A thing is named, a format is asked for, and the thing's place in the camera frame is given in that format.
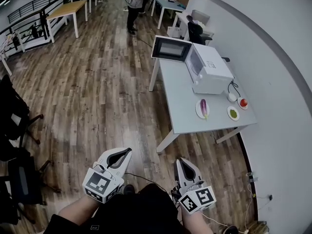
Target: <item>white appliance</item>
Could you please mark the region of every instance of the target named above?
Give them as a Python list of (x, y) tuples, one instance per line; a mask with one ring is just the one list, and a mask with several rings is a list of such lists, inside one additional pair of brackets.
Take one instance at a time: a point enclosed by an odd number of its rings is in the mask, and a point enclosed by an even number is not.
[(228, 66), (213, 47), (156, 36), (152, 57), (185, 62), (193, 80), (193, 91), (198, 94), (219, 95), (227, 90), (234, 79)]

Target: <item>plate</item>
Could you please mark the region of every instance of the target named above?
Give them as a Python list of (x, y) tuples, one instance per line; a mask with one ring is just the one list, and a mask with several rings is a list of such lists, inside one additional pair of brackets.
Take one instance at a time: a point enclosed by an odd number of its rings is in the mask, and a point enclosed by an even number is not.
[(242, 106), (240, 105), (240, 101), (241, 101), (242, 99), (243, 99), (242, 97), (238, 98), (238, 99), (237, 99), (237, 103), (238, 103), (238, 105), (240, 106), (241, 109), (247, 110), (247, 109), (248, 109), (248, 104), (247, 104), (246, 107), (242, 107)]
[[(234, 110), (236, 113), (237, 113), (237, 118), (233, 118), (230, 114), (230, 110)], [(229, 117), (232, 119), (232, 120), (235, 120), (235, 121), (238, 121), (239, 120), (239, 112), (236, 108), (232, 107), (232, 106), (229, 106), (228, 107), (228, 115)]]
[[(210, 109), (209, 109), (209, 105), (207, 101), (206, 101), (206, 107), (207, 107), (207, 116), (209, 116)], [(201, 112), (200, 100), (196, 103), (196, 113), (200, 118), (205, 119), (205, 117), (203, 116), (203, 113)]]

